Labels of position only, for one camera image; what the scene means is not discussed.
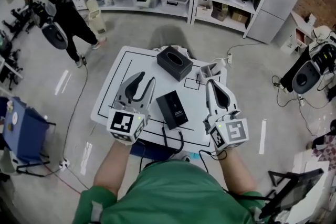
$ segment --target concrete floor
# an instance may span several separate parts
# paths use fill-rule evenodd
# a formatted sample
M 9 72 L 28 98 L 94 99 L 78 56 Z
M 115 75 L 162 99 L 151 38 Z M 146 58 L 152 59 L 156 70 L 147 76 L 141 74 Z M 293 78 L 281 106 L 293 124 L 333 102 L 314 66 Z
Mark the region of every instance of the concrete floor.
M 105 13 L 108 32 L 107 44 L 88 57 L 88 82 L 79 100 L 69 130 L 65 156 L 70 160 L 70 169 L 88 187 L 92 186 L 93 177 L 113 143 L 113 138 L 105 127 L 91 121 L 90 113 L 100 88 L 108 74 L 114 59 L 122 46 L 150 48 L 164 45 L 164 40 L 157 36 L 158 28 L 179 27 L 183 37 L 169 36 L 168 42 L 188 43 L 194 56 L 201 61 L 226 57 L 227 50 L 234 45 L 255 44 L 255 40 L 242 39 L 236 33 L 211 24 L 196 23 L 188 25 L 185 20 L 152 14 Z M 89 45 L 79 38 L 75 44 L 80 52 L 85 52 Z M 47 115 L 56 122 L 56 129 L 48 131 L 45 151 L 50 154 L 51 170 L 58 168 L 63 144 L 73 108 L 86 78 L 84 67 L 77 69 L 75 63 L 65 51 L 56 50 L 42 36 L 38 28 L 29 35 L 22 34 L 14 44 L 20 48 L 19 65 L 24 68 L 24 80 L 14 89 L 40 114 Z M 292 169 L 295 153 L 305 150 L 311 135 L 299 112 L 297 101 L 280 108 L 276 102 L 277 88 L 271 83 L 272 75 L 282 76 L 294 63 L 297 55 L 288 56 L 275 45 L 253 45 L 233 48 L 233 64 L 227 67 L 227 86 L 234 92 L 238 106 L 247 118 L 250 140 L 238 149 L 247 167 L 255 177 L 259 190 L 265 194 L 271 186 L 267 171 L 272 169 L 285 172 Z M 65 70 L 71 77 L 66 88 L 55 95 L 55 88 Z M 279 103 L 284 104 L 293 98 L 292 94 L 279 93 Z M 323 106 L 326 99 L 323 91 L 316 88 L 305 95 L 314 106 Z M 329 129 L 330 121 L 335 118 L 335 108 L 329 103 L 323 109 L 302 108 L 313 133 L 324 134 Z M 261 121 L 267 120 L 265 154 L 259 155 Z M 81 173 L 82 157 L 87 145 L 92 149 L 88 157 L 85 174 Z M 219 164 L 210 157 L 205 157 L 210 173 L 224 186 Z M 130 156 L 126 176 L 120 190 L 120 197 L 136 179 L 140 158 Z M 192 163 L 203 168 L 199 159 Z M 48 174 L 43 167 L 31 169 L 34 172 Z M 82 191 L 85 188 L 68 170 L 58 173 L 64 181 Z M 5 184 L 17 210 L 29 223 L 71 223 L 79 194 L 71 190 L 56 176 L 46 178 L 16 176 Z

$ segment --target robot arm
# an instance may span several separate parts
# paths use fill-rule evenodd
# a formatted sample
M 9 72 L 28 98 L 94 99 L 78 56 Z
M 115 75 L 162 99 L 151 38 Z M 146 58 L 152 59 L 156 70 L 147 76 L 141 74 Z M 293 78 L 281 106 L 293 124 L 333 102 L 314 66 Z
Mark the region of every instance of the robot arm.
M 134 99 L 145 72 L 131 76 L 117 93 L 109 112 L 107 130 L 115 139 L 125 145 L 137 141 L 150 118 L 148 107 L 155 89 L 155 78 L 148 82 L 142 96 Z M 204 121 L 217 150 L 236 147 L 248 140 L 246 119 L 237 119 L 240 113 L 234 94 L 215 80 L 206 84 L 206 106 L 209 115 Z
M 246 119 L 237 119 L 240 113 L 234 94 L 218 81 L 206 84 L 206 106 L 209 115 L 204 121 L 217 150 L 236 147 L 248 140 Z
M 125 145 L 132 145 L 137 141 L 150 118 L 148 107 L 153 98 L 155 78 L 148 82 L 139 99 L 133 98 L 144 75 L 145 72 L 139 72 L 120 85 L 109 112 L 106 128 L 115 139 Z

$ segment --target white box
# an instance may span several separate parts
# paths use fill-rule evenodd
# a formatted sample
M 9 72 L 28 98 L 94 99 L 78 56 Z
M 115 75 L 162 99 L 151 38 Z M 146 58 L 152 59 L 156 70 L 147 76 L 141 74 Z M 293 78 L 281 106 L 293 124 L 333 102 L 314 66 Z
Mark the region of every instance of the white box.
M 162 10 L 172 14 L 183 14 L 186 12 L 186 7 L 189 0 L 161 0 Z
M 199 0 L 196 10 L 196 15 L 203 18 L 211 17 L 211 13 L 214 10 L 212 1 L 210 0 Z

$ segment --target black box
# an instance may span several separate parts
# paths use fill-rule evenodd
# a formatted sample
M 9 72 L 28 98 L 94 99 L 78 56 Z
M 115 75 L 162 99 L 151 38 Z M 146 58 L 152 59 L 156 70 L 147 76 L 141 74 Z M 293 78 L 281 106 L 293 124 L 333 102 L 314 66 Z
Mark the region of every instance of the black box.
M 193 62 L 169 46 L 157 55 L 157 64 L 178 81 L 185 78 L 193 68 Z
M 169 130 L 188 122 L 179 96 L 176 91 L 167 93 L 156 99 Z

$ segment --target shoe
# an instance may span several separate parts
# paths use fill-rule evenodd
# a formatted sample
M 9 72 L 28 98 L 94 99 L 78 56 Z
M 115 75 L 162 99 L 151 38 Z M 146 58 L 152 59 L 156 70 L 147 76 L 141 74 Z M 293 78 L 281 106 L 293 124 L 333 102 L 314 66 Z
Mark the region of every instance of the shoe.
M 190 157 L 189 156 L 184 156 L 181 160 L 189 163 L 190 162 Z
M 82 63 L 82 58 L 79 57 L 79 61 L 76 62 L 76 66 L 77 66 L 78 68 L 80 68 L 82 65 L 83 65 L 83 63 Z
M 106 37 L 98 38 L 97 44 L 91 45 L 91 49 L 97 50 L 100 47 L 100 45 L 104 45 L 105 42 L 106 42 Z

